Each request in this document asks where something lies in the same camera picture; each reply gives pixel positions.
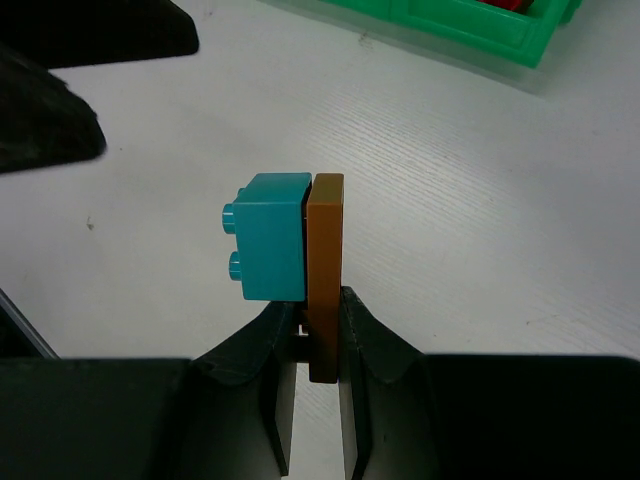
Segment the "brown lego plate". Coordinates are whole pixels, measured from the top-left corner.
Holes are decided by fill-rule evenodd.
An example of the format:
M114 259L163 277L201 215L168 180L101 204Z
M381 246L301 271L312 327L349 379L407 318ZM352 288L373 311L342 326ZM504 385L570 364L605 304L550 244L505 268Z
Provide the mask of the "brown lego plate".
M344 176L316 175L306 204L309 379L334 384L342 276Z

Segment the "teal small lego brick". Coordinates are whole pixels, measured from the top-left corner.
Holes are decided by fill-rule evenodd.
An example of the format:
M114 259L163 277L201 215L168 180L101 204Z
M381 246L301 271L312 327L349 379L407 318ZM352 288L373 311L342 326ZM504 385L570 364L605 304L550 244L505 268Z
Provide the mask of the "teal small lego brick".
M303 206L312 175L259 173L224 206L222 226L236 240L229 276L246 300L306 297Z

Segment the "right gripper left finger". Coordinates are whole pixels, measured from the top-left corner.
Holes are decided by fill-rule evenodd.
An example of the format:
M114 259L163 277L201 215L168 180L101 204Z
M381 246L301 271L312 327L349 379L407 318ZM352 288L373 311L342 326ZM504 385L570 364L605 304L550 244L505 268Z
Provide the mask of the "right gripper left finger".
M61 359L1 304L5 479L278 479L290 463L295 308L197 359Z

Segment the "red long lego brick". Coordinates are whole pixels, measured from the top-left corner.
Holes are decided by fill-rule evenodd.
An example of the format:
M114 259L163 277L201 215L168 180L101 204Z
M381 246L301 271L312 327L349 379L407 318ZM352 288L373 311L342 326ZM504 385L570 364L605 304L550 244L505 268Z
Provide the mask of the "red long lego brick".
M479 2L510 12L525 14L534 3L533 0L478 0Z

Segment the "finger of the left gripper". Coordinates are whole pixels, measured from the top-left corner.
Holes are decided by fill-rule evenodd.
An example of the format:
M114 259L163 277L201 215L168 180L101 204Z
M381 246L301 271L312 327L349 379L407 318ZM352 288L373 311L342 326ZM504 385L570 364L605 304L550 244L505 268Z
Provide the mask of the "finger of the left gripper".
M199 50L193 19L171 1L3 1L1 44L48 69Z
M1 47L1 173L99 158L107 143L90 105L40 65Z

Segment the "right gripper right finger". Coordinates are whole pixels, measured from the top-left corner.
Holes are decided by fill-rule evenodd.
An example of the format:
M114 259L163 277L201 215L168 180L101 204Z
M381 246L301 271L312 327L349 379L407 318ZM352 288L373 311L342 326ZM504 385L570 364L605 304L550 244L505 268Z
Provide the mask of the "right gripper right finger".
M349 479L635 479L639 363L423 353L341 293Z

